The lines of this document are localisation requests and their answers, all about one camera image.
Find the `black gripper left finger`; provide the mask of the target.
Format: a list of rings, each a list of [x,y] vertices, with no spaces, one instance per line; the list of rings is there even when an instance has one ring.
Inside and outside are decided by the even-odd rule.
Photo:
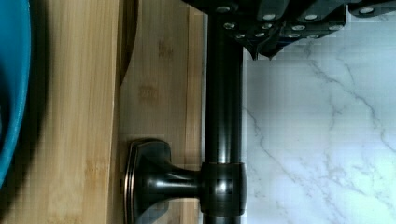
[[[242,45],[256,60],[276,56],[291,43],[284,36],[284,14],[290,0],[182,0],[218,19],[227,36]]]

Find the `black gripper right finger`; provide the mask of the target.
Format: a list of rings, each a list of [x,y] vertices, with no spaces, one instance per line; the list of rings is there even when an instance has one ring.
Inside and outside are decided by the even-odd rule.
[[[262,0],[266,37],[260,55],[274,57],[302,38],[322,38],[341,30],[347,13],[367,19],[395,11],[395,0]]]

